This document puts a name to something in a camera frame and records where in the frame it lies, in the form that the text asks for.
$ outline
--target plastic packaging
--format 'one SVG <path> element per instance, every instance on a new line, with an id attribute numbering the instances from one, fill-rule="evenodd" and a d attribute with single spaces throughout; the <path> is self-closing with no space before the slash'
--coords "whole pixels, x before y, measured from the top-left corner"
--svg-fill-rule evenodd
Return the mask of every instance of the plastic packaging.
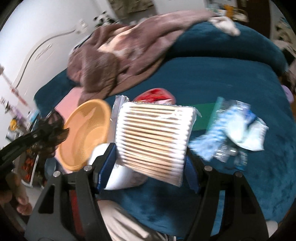
<path id="1" fill-rule="evenodd" d="M 245 171 L 248 163 L 248 154 L 246 150 L 240 149 L 237 156 L 234 159 L 234 166 L 236 169 Z"/>
<path id="2" fill-rule="evenodd" d="M 117 128 L 117 162 L 181 186 L 185 153 L 198 111 L 194 107 L 126 102 Z"/>
<path id="3" fill-rule="evenodd" d="M 227 162 L 229 156 L 230 156 L 230 146 L 228 146 L 226 142 L 216 150 L 216 153 L 214 155 L 214 157 L 221 162 Z"/>
<path id="4" fill-rule="evenodd" d="M 115 101 L 112 107 L 112 112 L 110 117 L 110 126 L 109 126 L 109 133 L 107 137 L 107 143 L 115 142 L 117 118 L 119 115 L 119 111 L 125 102 L 129 102 L 129 98 L 127 96 L 124 96 L 124 95 L 115 96 Z"/>
<path id="5" fill-rule="evenodd" d="M 93 150 L 93 153 L 88 161 L 88 165 L 91 165 L 98 156 L 101 156 L 105 153 L 108 143 L 98 145 Z M 131 187 L 137 187 L 142 185 L 147 181 L 148 177 L 135 172 L 134 170 L 123 167 L 121 165 L 115 165 L 110 174 L 107 186 L 105 190 L 118 190 Z"/>
<path id="6" fill-rule="evenodd" d="M 234 145 L 241 147 L 236 157 L 238 167 L 247 163 L 243 148 L 251 151 L 264 150 L 263 143 L 268 127 L 251 110 L 250 105 L 240 101 L 224 101 L 218 98 L 211 115 L 206 134 L 191 141 L 189 147 L 205 161 L 212 157 L 226 162 L 230 155 L 237 154 Z"/>

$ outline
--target clear plastic bag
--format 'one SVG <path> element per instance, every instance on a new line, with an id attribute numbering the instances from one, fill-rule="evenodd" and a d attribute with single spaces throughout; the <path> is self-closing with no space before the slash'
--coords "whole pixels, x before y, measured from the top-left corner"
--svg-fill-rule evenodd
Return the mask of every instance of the clear plastic bag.
<path id="1" fill-rule="evenodd" d="M 110 127 L 109 127 L 109 132 L 107 137 L 107 143 L 115 142 L 117 118 L 119 115 L 119 111 L 125 102 L 129 102 L 129 98 L 127 96 L 124 96 L 124 95 L 115 96 L 115 101 L 113 104 L 111 117 L 110 117 Z"/>
<path id="2" fill-rule="evenodd" d="M 263 150 L 268 127 L 250 108 L 249 104 L 235 100 L 225 101 L 219 97 L 206 134 L 191 141 L 189 147 L 205 161 L 211 161 L 215 157 L 221 162 L 226 162 L 230 155 L 237 154 L 237 151 L 232 150 L 235 145 L 241 147 L 241 150 Z M 246 152 L 240 151 L 236 160 L 238 163 L 247 163 Z"/>
<path id="3" fill-rule="evenodd" d="M 116 128 L 118 163 L 181 186 L 186 149 L 197 113 L 194 107 L 124 103 Z"/>

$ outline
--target cotton swab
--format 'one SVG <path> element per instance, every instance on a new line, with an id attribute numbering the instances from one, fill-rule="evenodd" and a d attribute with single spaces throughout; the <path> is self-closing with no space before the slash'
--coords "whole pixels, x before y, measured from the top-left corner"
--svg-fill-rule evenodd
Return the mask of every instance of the cotton swab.
<path id="1" fill-rule="evenodd" d="M 146 168 L 151 168 L 151 170 L 154 170 L 154 171 L 160 171 L 162 173 L 166 173 L 166 174 L 170 174 L 171 172 L 173 173 L 177 173 L 178 175 L 180 174 L 180 172 L 183 172 L 183 169 L 182 168 L 171 168 L 171 167 L 165 167 L 163 168 L 163 166 L 161 165 L 157 165 L 157 164 L 154 164 L 154 163 L 149 163 L 149 162 L 145 162 L 145 161 L 141 161 L 141 160 L 138 160 L 138 159 L 135 159 L 135 158 L 131 158 L 131 157 L 124 157 L 121 159 L 122 162 L 125 162 L 125 163 L 130 163 L 130 164 L 137 164 L 139 165 L 140 167 L 142 167 L 143 169 L 146 169 Z"/>
<path id="2" fill-rule="evenodd" d="M 179 186 L 196 113 L 193 107 L 124 103 L 115 134 L 118 162 Z"/>
<path id="3" fill-rule="evenodd" d="M 146 143 L 146 144 L 150 145 L 150 143 L 153 143 L 153 144 L 157 144 L 157 145 L 168 146 L 168 147 L 178 149 L 178 150 L 186 149 L 186 147 L 185 147 L 186 142 L 182 141 L 182 140 L 178 141 L 178 144 L 175 144 L 175 143 L 171 142 L 171 140 L 169 140 L 169 141 L 159 141 L 159 140 L 155 140 L 155 139 L 149 139 L 149 138 L 145 138 L 145 137 L 129 135 L 127 133 L 128 132 L 126 132 L 125 134 L 122 134 L 120 131 L 118 131 L 117 138 L 121 139 L 121 140 L 129 139 L 129 141 L 131 141 L 131 142 L 138 142 L 138 141 L 139 142 L 141 142 L 141 141 L 149 142 L 149 143 Z"/>
<path id="4" fill-rule="evenodd" d="M 167 168 L 176 168 L 176 169 L 183 169 L 183 163 L 182 164 L 179 164 L 179 163 L 172 163 L 172 162 L 167 162 L 167 161 L 162 161 L 162 160 L 159 160 L 159 159 L 154 159 L 154 158 L 151 158 L 151 157 L 147 157 L 147 156 L 143 156 L 143 155 L 133 155 L 133 154 L 129 154 L 129 153 L 124 153 L 124 152 L 121 152 L 121 155 L 120 155 L 121 158 L 127 158 L 127 157 L 131 157 L 131 158 L 134 158 L 134 159 L 137 159 L 137 160 L 142 160 L 144 163 L 151 163 L 151 164 L 159 164 L 161 165 L 164 169 L 167 169 Z"/>
<path id="5" fill-rule="evenodd" d="M 117 138 L 116 143 L 126 145 L 126 146 L 135 147 L 140 150 L 146 150 L 146 151 L 158 153 L 158 154 L 169 155 L 170 153 L 174 153 L 176 155 L 179 155 L 180 158 L 182 158 L 185 154 L 185 150 L 178 150 L 178 149 L 173 149 L 173 148 L 155 145 L 155 144 L 150 144 L 150 146 L 147 146 L 146 142 L 141 142 L 141 141 L 137 142 L 137 141 L 133 141 L 132 139 L 122 140 L 120 138 Z"/>
<path id="6" fill-rule="evenodd" d="M 171 135 L 170 137 L 164 137 L 164 136 L 160 136 L 160 135 L 151 135 L 151 134 L 147 134 L 147 133 L 143 133 L 143 132 L 139 133 L 137 131 L 131 131 L 131 130 L 123 129 L 123 128 L 117 128 L 116 132 L 118 132 L 118 135 L 121 135 L 121 136 L 127 136 L 127 134 L 131 134 L 134 136 L 135 139 L 136 139 L 136 137 L 139 137 L 139 135 L 140 135 L 142 137 L 150 138 L 152 142 L 154 140 L 156 140 L 156 141 L 161 140 L 161 141 L 171 142 L 171 143 L 175 143 L 175 144 L 179 144 L 179 145 L 186 145 L 185 140 L 178 139 L 179 135 Z"/>

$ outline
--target teal fabric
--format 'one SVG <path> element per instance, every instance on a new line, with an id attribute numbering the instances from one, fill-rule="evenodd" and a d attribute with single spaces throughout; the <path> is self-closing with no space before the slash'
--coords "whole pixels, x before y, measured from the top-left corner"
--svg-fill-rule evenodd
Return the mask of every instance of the teal fabric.
<path id="1" fill-rule="evenodd" d="M 287 67 L 285 56 L 269 39 L 244 25 L 237 37 L 223 33 L 209 22 L 193 25 L 169 50 L 167 57 L 223 57 L 258 61 L 268 64 L 278 76 Z"/>
<path id="2" fill-rule="evenodd" d="M 272 68 L 266 64 L 231 58 L 187 57 L 164 63 L 153 76 L 123 92 L 130 99 L 151 88 L 165 88 L 177 104 L 213 103 L 218 96 L 249 103 L 269 130 L 264 151 L 250 152 L 245 176 L 267 220 L 281 221 L 296 195 L 296 126 L 285 93 Z M 112 105 L 115 97 L 106 101 Z M 191 139 L 201 135 L 195 131 Z M 213 159 L 217 170 L 232 174 L 227 164 Z M 185 237 L 199 200 L 186 180 L 180 188 L 149 179 L 140 187 L 106 191 L 101 198 L 119 203 L 148 227 Z M 213 234 L 219 231 L 223 214 L 221 193 Z"/>

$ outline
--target person's leg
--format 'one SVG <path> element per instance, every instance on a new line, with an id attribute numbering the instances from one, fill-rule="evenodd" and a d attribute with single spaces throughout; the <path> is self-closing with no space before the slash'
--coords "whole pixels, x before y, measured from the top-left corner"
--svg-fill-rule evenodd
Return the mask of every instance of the person's leg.
<path id="1" fill-rule="evenodd" d="M 140 224 L 117 203 L 100 200 L 98 205 L 113 241 L 168 241 L 167 235 Z"/>

